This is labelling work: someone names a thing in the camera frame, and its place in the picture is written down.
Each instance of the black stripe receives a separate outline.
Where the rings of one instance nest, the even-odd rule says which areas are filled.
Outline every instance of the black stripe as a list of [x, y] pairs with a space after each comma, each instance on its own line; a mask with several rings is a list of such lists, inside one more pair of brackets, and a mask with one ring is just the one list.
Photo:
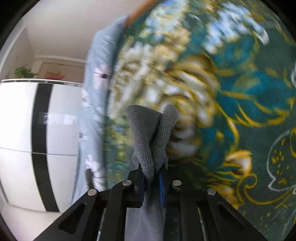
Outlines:
[[[35, 153], [47, 153], [46, 123], [51, 92], [51, 84], [38, 84], [33, 108], [31, 129], [32, 152]], [[59, 212], [49, 178], [47, 155], [35, 153], [32, 153], [31, 156], [37, 186], [44, 207], [46, 211]]]

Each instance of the potted plant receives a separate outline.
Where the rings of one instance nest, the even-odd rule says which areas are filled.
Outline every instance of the potted plant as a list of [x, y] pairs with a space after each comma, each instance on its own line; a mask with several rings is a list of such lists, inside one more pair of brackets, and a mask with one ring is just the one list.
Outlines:
[[34, 78], [37, 73], [33, 73], [31, 70], [32, 69], [27, 69], [27, 65], [24, 65], [22, 67], [18, 67], [15, 69], [15, 77], [18, 79], [25, 79], [25, 78]]

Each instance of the white ceiling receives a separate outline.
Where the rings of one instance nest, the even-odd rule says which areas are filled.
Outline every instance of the white ceiling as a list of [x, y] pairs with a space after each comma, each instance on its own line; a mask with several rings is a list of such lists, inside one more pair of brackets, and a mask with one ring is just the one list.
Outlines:
[[86, 59], [94, 34], [144, 0], [41, 0], [24, 16], [35, 56]]

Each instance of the floral blanket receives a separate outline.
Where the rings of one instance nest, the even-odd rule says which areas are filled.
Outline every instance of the floral blanket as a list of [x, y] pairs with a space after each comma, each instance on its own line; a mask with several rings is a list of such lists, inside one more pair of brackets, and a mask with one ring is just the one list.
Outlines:
[[296, 222], [296, 43], [279, 18], [255, 0], [166, 0], [122, 43], [105, 127], [109, 186], [131, 169], [125, 107], [171, 103], [169, 170], [283, 240]]

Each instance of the silver screw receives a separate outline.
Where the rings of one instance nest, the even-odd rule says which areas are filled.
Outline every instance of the silver screw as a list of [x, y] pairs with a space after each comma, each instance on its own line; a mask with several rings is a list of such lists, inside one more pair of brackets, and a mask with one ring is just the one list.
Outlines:
[[124, 185], [124, 186], [129, 186], [129, 185], [131, 185], [131, 180], [124, 180], [124, 181], [122, 182], [122, 185]]
[[173, 185], [174, 186], [181, 186], [182, 182], [180, 180], [174, 180]]
[[209, 195], [215, 195], [215, 194], [217, 193], [217, 191], [216, 191], [214, 188], [209, 188], [209, 189], [207, 190], [207, 193], [208, 193]]
[[94, 195], [96, 195], [96, 193], [97, 193], [97, 190], [96, 190], [96, 189], [90, 189], [90, 190], [87, 192], [87, 194], [88, 194], [89, 196], [94, 196]]

